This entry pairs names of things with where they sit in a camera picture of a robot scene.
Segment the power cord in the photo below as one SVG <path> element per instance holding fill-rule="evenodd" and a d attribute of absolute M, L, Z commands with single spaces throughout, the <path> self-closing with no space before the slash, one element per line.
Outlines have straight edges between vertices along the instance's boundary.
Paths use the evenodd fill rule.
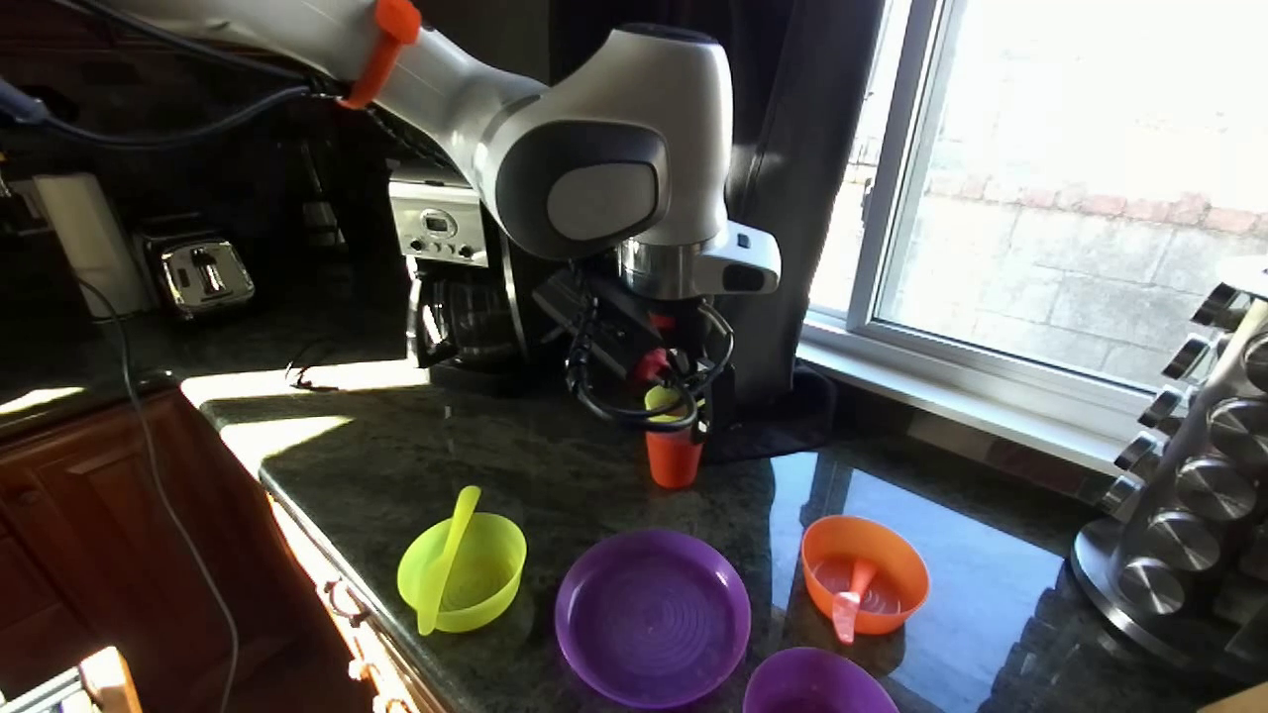
<path fill-rule="evenodd" d="M 183 48 L 191 54 L 201 54 L 201 58 L 217 58 L 217 63 L 230 63 L 230 66 L 245 66 L 245 70 L 258 70 L 258 74 L 275 74 L 281 79 L 286 88 L 216 120 L 216 121 L 201 121 L 201 125 L 187 125 L 187 132 L 163 132 L 163 135 L 104 135 L 104 132 L 92 132 L 92 125 L 79 125 L 79 121 L 67 121 L 61 114 L 52 114 L 38 96 L 22 91 L 16 85 L 7 85 L 0 74 L 0 110 L 23 125 L 52 125 L 61 132 L 65 137 L 73 144 L 86 144 L 86 147 L 104 147 L 104 151 L 178 151 L 178 147 L 191 147 L 191 144 L 201 144 L 201 137 L 216 137 L 216 135 L 226 135 L 281 102 L 294 102 L 294 99 L 336 99 L 336 91 L 329 85 L 323 85 L 318 74 L 302 74 L 302 70 L 289 70 L 289 66 L 275 66 L 275 63 L 256 63 L 256 58 L 242 58 L 242 54 L 230 54 L 230 50 L 217 50 L 212 45 L 193 45 L 193 41 L 183 41 L 176 32 L 163 32 L 156 24 L 145 24 L 126 13 L 114 13 L 106 4 L 96 4 L 96 0 L 73 0 L 73 7 L 82 7 L 82 13 L 96 13 L 113 24 L 125 24 L 141 37 L 152 37 L 152 41 L 163 41 L 172 48 Z"/>
<path fill-rule="evenodd" d="M 172 502 L 172 495 L 166 495 L 166 486 L 163 486 L 158 444 L 156 444 L 152 415 L 149 415 L 149 403 L 145 403 L 145 397 L 141 397 L 141 390 L 137 390 L 137 372 L 133 372 L 126 324 L 125 324 L 125 317 L 114 313 L 114 305 L 113 305 L 96 284 L 86 284 L 82 277 L 79 277 L 79 284 L 106 308 L 106 322 L 114 324 L 114 353 L 118 353 L 118 367 L 125 367 L 118 382 L 125 382 L 126 403 L 133 403 L 133 411 L 137 411 L 137 421 L 141 421 L 141 429 L 145 429 L 152 486 L 156 486 L 156 495 L 158 495 L 158 506 L 163 506 L 166 522 L 178 532 L 178 540 L 183 540 L 183 545 L 187 545 L 187 553 L 191 553 L 191 561 L 193 561 L 207 594 L 216 597 L 216 606 L 217 606 L 217 615 L 221 615 L 221 622 L 226 622 L 230 664 L 226 664 L 226 685 L 221 685 L 221 701 L 217 701 L 217 709 L 226 713 L 226 709 L 230 709 L 230 693 L 233 693 L 233 679 L 238 679 L 238 651 L 242 651 L 242 642 L 238 642 L 238 617 L 233 617 L 221 588 L 216 584 L 216 573 L 212 573 L 212 568 L 207 568 L 193 536 L 187 532 L 183 515 L 176 512 L 176 502 Z"/>

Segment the black granite countertop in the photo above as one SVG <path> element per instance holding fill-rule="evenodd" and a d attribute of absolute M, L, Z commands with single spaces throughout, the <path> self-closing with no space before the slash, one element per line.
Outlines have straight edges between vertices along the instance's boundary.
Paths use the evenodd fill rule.
<path fill-rule="evenodd" d="M 133 313 L 82 327 L 23 334 L 0 343 L 0 438 L 212 372 L 286 372 L 396 357 L 402 324 L 376 305 L 262 305 L 212 322 Z"/>
<path fill-rule="evenodd" d="M 262 483 L 351 568 L 414 664 L 454 709 L 613 709 L 579 685 L 550 634 L 554 589 L 595 544 L 669 528 L 713 544 L 744 577 L 755 642 L 697 709 L 739 709 L 744 679 L 784 644 L 823 644 L 874 671 L 901 709 L 1196 709 L 1209 689 L 1126 644 L 1065 577 L 1094 518 L 1027 483 L 847 411 L 820 453 L 709 463 L 694 493 L 646 478 L 643 438 L 565 391 L 473 397 L 414 364 L 191 375 L 187 397 Z M 463 483 L 528 532 L 517 606 L 481 634 L 414 631 L 402 549 L 448 515 Z M 932 572 L 926 606 L 893 639 L 838 644 L 798 573 L 816 515 L 863 515 L 908 536 Z"/>

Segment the window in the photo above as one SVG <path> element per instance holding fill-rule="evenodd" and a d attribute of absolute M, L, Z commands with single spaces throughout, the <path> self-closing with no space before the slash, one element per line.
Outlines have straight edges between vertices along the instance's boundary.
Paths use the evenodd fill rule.
<path fill-rule="evenodd" d="M 890 4 L 804 357 L 1114 470 L 1268 244 L 1258 0 Z"/>

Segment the toaster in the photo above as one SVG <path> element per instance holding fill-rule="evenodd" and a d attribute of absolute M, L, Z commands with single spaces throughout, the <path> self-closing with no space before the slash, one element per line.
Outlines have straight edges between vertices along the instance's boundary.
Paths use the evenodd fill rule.
<path fill-rule="evenodd" d="M 183 322 L 256 301 L 256 277 L 217 234 L 166 236 L 156 248 L 156 277 Z"/>

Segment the coffee maker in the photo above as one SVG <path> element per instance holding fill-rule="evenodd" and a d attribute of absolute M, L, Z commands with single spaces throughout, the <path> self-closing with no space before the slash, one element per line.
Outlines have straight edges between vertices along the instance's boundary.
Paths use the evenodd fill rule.
<path fill-rule="evenodd" d="M 435 383 L 528 390 L 550 339 L 532 305 L 547 264 L 501 234 L 454 168 L 396 168 L 390 203 L 410 273 L 410 357 L 434 367 Z"/>

